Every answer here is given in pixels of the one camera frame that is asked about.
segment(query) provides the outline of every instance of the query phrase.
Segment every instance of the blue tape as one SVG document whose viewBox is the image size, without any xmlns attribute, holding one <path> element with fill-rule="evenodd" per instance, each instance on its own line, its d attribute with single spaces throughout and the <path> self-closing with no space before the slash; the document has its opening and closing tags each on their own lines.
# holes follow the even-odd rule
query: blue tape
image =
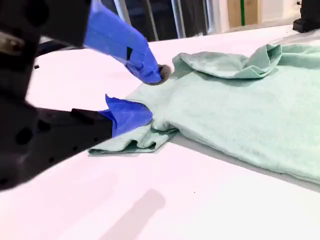
<svg viewBox="0 0 320 240">
<path fill-rule="evenodd" d="M 108 97 L 108 95 L 105 95 L 105 101 L 109 109 L 99 113 L 112 120 L 113 138 L 152 121 L 152 112 L 142 103 Z"/>
</svg>

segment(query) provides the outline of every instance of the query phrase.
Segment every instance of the green strip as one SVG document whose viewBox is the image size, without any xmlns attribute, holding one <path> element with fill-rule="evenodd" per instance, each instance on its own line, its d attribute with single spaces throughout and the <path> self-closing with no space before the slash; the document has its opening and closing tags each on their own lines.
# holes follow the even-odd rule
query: green strip
<svg viewBox="0 0 320 240">
<path fill-rule="evenodd" d="M 241 25 L 246 25 L 246 18 L 245 18 L 245 0 L 240 0 L 241 2 Z"/>
</svg>

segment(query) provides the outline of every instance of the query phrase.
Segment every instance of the black metal bracket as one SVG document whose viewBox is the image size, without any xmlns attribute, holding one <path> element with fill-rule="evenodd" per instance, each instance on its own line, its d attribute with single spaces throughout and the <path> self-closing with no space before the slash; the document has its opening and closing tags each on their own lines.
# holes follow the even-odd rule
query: black metal bracket
<svg viewBox="0 0 320 240">
<path fill-rule="evenodd" d="M 18 101 L 8 104 L 7 98 L 0 104 L 4 120 L 11 122 L 0 125 L 0 190 L 112 137 L 112 121 L 96 111 L 35 108 Z"/>
<path fill-rule="evenodd" d="M 303 0 L 301 3 L 301 18 L 293 22 L 293 30 L 299 33 L 320 28 L 320 1 Z"/>
</svg>

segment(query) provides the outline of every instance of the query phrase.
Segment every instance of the white tabletop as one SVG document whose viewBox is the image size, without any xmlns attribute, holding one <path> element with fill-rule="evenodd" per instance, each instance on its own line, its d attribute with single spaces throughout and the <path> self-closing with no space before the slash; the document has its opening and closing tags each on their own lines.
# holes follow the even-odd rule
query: white tabletop
<svg viewBox="0 0 320 240">
<path fill-rule="evenodd" d="M 150 44 L 160 64 L 180 52 L 250 55 L 301 37 L 292 26 Z M 38 58 L 28 100 L 38 107 L 106 108 L 140 82 L 109 56 L 54 52 Z M 320 186 L 272 173 L 176 136 L 156 153 L 82 152 L 0 192 L 1 240 L 319 239 Z"/>
</svg>

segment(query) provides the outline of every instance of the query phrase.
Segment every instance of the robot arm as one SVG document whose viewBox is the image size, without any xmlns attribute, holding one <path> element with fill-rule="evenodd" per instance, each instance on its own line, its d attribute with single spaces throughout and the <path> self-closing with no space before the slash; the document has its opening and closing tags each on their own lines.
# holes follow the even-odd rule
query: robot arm
<svg viewBox="0 0 320 240">
<path fill-rule="evenodd" d="M 1 191 L 115 134 L 113 119 L 99 112 L 26 102 L 41 36 L 111 55 L 147 84 L 162 83 L 168 74 L 146 39 L 98 0 L 2 0 L 0 5 Z"/>
<path fill-rule="evenodd" d="M 145 84 L 163 80 L 145 37 L 107 9 L 101 0 L 91 3 L 84 46 L 111 55 Z"/>
</svg>

